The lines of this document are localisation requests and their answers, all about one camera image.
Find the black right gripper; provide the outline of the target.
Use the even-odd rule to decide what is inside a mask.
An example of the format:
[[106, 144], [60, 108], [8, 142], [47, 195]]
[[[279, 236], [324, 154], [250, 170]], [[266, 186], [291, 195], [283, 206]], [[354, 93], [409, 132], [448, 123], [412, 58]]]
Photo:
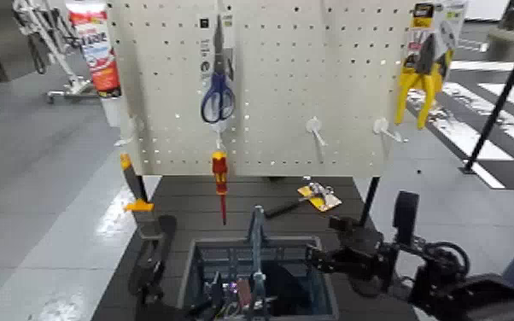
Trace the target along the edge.
[[[394, 204], [395, 240], [412, 245], [419, 195], [401, 190]], [[352, 289], [364, 297], [387, 294], [392, 279], [389, 246], [383, 234], [349, 217], [329, 217], [329, 227], [337, 232], [339, 247], [324, 251], [307, 246], [305, 263], [323, 273], [343, 273]]]

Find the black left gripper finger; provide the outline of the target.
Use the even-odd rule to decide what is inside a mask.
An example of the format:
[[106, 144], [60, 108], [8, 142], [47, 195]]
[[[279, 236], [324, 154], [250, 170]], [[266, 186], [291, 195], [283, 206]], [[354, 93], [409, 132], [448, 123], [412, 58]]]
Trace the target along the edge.
[[177, 230], [177, 219], [172, 215], [162, 215], [158, 218], [160, 238], [155, 250], [156, 260], [161, 269], [165, 268], [166, 259], [171, 252], [172, 241]]
[[128, 290], [131, 295], [137, 297], [140, 306], [155, 303], [163, 296], [162, 275], [160, 242], [146, 240], [140, 248], [128, 280]]

